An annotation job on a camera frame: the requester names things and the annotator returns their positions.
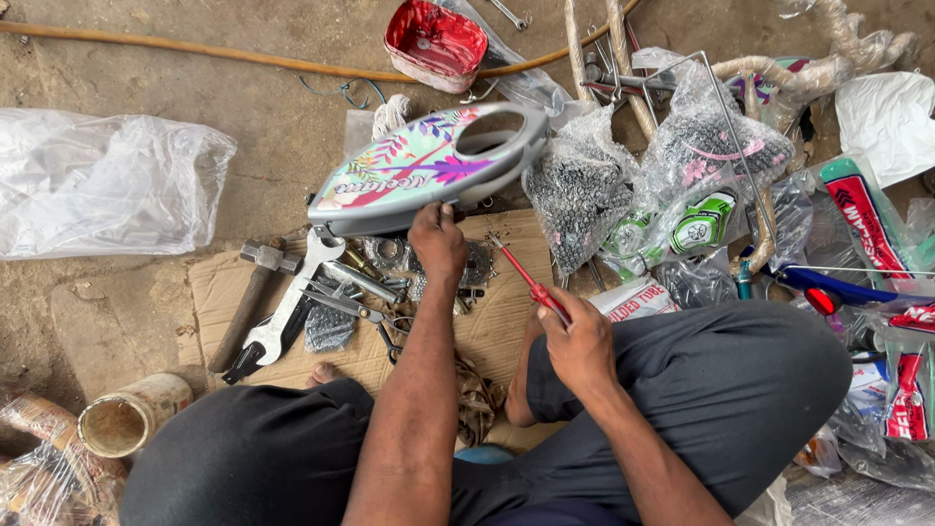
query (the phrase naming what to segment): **hammer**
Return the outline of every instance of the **hammer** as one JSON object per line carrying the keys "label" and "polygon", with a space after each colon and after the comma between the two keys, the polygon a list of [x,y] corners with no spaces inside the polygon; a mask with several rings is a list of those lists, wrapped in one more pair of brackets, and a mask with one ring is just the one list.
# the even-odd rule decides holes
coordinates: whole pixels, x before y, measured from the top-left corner
{"label": "hammer", "polygon": [[256,307],[260,304],[263,289],[272,277],[273,272],[279,271],[283,274],[295,276],[302,268],[302,258],[292,254],[285,254],[282,250],[286,247],[286,240],[283,238],[274,239],[269,245],[264,245],[257,240],[247,240],[240,249],[240,258],[256,263],[256,270],[250,276],[250,284],[247,285],[247,291],[240,300],[237,312],[234,313],[234,319],[231,320],[227,332],[224,334],[218,350],[208,364],[208,370],[212,373],[223,373],[230,369],[231,363],[240,352],[247,332],[252,327],[253,314]]}

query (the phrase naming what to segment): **large spanner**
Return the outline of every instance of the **large spanner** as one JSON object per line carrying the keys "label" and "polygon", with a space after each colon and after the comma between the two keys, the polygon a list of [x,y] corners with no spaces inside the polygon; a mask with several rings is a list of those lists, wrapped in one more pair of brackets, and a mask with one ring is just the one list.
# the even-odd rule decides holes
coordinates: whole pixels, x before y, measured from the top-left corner
{"label": "large spanner", "polygon": [[225,383],[234,385],[244,376],[280,359],[283,351],[292,346],[305,326],[305,318],[314,301],[303,295],[302,291],[309,287],[309,280],[315,277],[319,265],[338,259],[346,248],[341,238],[322,239],[314,231],[309,232],[308,242],[309,249],[302,270],[289,284],[276,312],[247,333],[243,350],[237,355],[234,366],[222,378]]}

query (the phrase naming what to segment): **white rope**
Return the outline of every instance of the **white rope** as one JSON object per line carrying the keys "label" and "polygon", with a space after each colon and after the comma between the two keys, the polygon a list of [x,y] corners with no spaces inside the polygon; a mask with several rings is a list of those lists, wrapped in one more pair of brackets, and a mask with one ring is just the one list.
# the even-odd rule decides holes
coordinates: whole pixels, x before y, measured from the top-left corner
{"label": "white rope", "polygon": [[373,140],[382,139],[386,134],[402,127],[411,111],[410,99],[407,96],[391,96],[386,104],[377,108],[377,113],[373,116]]}

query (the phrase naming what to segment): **red reflector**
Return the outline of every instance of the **red reflector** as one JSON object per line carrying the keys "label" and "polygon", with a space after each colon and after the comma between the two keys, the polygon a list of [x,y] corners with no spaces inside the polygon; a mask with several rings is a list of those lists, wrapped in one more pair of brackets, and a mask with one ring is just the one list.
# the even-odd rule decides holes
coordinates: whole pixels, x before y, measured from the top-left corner
{"label": "red reflector", "polygon": [[827,292],[820,288],[809,288],[805,290],[805,299],[812,304],[812,307],[822,316],[830,316],[838,311],[841,306]]}

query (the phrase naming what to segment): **concrete floor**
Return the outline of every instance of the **concrete floor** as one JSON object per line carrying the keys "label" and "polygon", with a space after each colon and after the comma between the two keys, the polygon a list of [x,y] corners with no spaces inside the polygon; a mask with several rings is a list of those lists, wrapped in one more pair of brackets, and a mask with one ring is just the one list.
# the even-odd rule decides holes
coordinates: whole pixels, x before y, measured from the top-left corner
{"label": "concrete floor", "polygon": [[[510,0],[534,21],[518,33],[489,2],[473,0],[500,36],[526,57],[566,45],[560,0]],[[579,0],[582,33],[601,25],[600,0]],[[382,34],[397,2],[373,0],[13,0],[6,20],[173,37],[264,51],[328,64],[392,69]],[[931,0],[851,0],[867,15],[865,28],[920,35],[917,64],[935,75]],[[806,14],[780,19],[760,0],[644,0],[631,21],[644,46],[682,53],[706,50],[713,61],[743,54],[825,56],[829,41]],[[238,142],[227,174],[214,241],[185,256],[107,256],[0,263],[0,375],[19,378],[35,392],[79,412],[88,400],[160,371],[185,375],[206,388],[186,264],[238,248],[248,238],[302,227],[305,195],[316,191],[341,160],[343,123],[350,107],[340,96],[319,96],[296,73],[199,55],[127,46],[0,35],[0,107],[50,108],[110,116],[144,113],[206,124]],[[570,93],[568,63],[545,70]],[[343,80],[307,75],[331,90]],[[402,93],[414,113],[455,106],[457,95],[422,85],[380,83]],[[357,83],[352,97],[365,96]],[[371,94],[369,109],[376,108]],[[836,146],[833,112],[823,117],[827,153]],[[618,141],[645,149],[632,113],[614,120]],[[921,192],[905,183],[905,197]],[[0,429],[0,451],[28,447],[21,433]]]}

